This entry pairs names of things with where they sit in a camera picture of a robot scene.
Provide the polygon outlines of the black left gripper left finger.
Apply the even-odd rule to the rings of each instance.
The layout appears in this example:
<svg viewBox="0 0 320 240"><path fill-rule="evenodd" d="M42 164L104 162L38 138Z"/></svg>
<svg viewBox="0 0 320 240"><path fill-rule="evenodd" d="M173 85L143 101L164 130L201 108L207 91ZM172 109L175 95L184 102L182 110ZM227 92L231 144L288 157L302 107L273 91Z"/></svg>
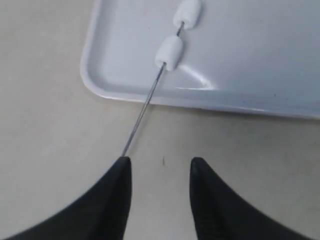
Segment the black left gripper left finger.
<svg viewBox="0 0 320 240"><path fill-rule="evenodd" d="M119 157L84 195L12 240L122 240L132 201L132 163Z"/></svg>

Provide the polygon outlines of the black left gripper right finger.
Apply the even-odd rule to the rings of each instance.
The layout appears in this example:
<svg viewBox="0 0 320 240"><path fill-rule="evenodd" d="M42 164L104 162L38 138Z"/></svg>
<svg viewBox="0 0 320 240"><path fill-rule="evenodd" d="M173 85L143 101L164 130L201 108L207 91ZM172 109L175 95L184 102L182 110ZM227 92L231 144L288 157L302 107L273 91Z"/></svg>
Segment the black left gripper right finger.
<svg viewBox="0 0 320 240"><path fill-rule="evenodd" d="M305 240L233 191L201 157L190 163L189 199L199 240Z"/></svg>

